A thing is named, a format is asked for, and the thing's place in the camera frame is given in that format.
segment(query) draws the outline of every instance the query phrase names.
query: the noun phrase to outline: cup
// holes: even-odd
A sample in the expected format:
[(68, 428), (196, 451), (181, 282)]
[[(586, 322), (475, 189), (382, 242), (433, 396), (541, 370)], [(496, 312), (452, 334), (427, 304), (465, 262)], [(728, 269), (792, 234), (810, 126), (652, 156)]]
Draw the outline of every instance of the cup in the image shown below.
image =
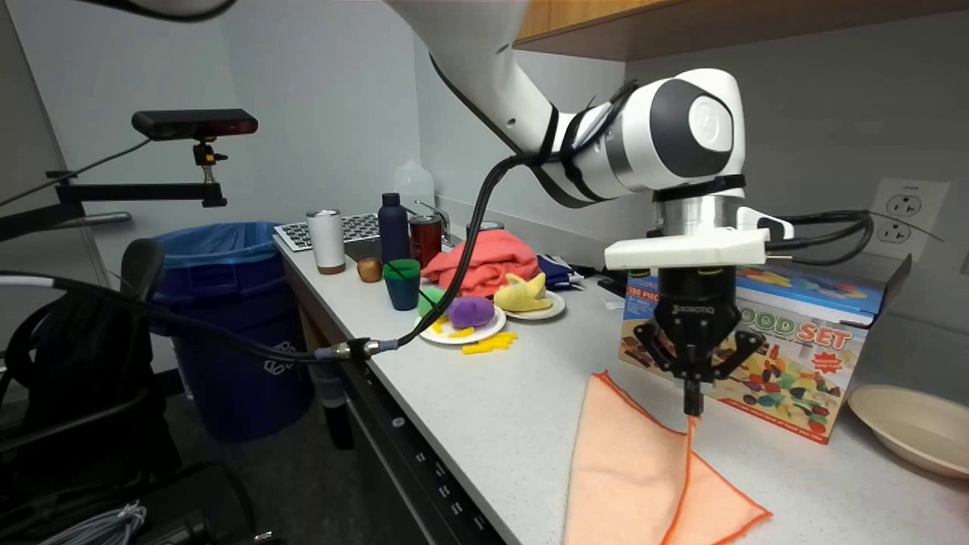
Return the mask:
[(422, 262), (406, 257), (406, 261), (387, 261), (382, 267), (392, 307), (399, 312), (418, 310), (418, 290), (422, 290)]
[(443, 252), (444, 225), (440, 218), (413, 220), (413, 245), (422, 267), (427, 267)]
[(320, 275), (337, 275), (342, 272), (342, 218), (337, 210), (320, 210), (309, 218), (309, 242), (312, 242), (312, 257), (316, 269)]

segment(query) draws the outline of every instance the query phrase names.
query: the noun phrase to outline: orange cloth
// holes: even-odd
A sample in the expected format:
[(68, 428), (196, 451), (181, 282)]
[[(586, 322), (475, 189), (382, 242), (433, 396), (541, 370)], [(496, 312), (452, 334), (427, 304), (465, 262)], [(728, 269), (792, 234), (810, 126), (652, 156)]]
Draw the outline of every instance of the orange cloth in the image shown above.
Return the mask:
[(656, 424), (608, 372), (583, 391), (566, 515), (569, 545), (732, 542), (770, 510)]
[[(462, 242), (444, 253), (435, 253), (425, 267), (425, 278), (448, 287), (459, 253)], [(459, 294), (495, 295), (495, 290), (506, 283), (506, 272), (522, 278), (538, 275), (538, 253), (508, 230), (481, 230)]]

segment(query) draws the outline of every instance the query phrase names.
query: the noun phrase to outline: toy box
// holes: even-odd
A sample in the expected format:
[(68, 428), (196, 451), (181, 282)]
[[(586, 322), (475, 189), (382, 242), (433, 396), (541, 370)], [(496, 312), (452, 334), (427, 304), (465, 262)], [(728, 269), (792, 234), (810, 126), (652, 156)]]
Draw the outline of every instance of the toy box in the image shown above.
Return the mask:
[[(633, 327), (652, 322), (654, 304), (656, 278), (631, 275), (621, 358), (652, 370), (656, 365), (633, 340)], [(767, 346), (731, 378), (716, 380), (709, 396), (828, 446), (880, 304), (883, 294), (871, 283), (792, 269), (739, 269), (739, 327), (761, 331)]]

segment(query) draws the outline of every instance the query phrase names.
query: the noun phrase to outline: counter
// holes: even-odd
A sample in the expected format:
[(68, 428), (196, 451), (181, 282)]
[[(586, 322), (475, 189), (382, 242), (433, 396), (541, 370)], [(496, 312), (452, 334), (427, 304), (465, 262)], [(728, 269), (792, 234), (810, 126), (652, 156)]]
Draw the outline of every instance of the counter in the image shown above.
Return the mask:
[[(337, 336), (395, 340), (415, 323), (386, 283), (349, 267), (317, 275), (287, 253), (312, 322)], [(425, 340), (370, 359), (375, 380), (422, 430), (465, 496), (506, 542), (564, 538), (569, 459), (590, 372), (608, 370), (649, 412), (683, 428), (680, 391), (619, 359), (621, 298), (596, 283), (564, 294), (550, 323), (517, 323), (508, 351), (462, 358)], [(965, 542), (969, 485), (925, 476), (845, 409), (829, 446), (707, 401), (698, 454), (771, 510), (746, 542)]]

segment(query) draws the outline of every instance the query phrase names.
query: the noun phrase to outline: plate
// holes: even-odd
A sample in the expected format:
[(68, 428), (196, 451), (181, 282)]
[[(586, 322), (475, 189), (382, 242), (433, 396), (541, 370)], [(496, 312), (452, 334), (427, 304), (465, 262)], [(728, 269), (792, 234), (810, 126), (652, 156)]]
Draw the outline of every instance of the plate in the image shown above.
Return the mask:
[(506, 312), (495, 307), (495, 318), (489, 322), (489, 327), (477, 327), (477, 331), (470, 334), (470, 336), (453, 340), (453, 336), (452, 336), (453, 327), (452, 327), (452, 322), (444, 322), (444, 331), (427, 327), (427, 331), (422, 334), (422, 340), (427, 340), (427, 342), (433, 342), (433, 346), (470, 346), (470, 342), (481, 342), (481, 340), (489, 340), (489, 336), (496, 336), (504, 327), (506, 327)]
[(922, 391), (869, 383), (847, 400), (886, 451), (950, 478), (969, 478), (969, 409)]
[(546, 290), (546, 298), (550, 298), (549, 310), (541, 312), (508, 312), (508, 322), (550, 322), (560, 318), (566, 312), (566, 298), (555, 290)]

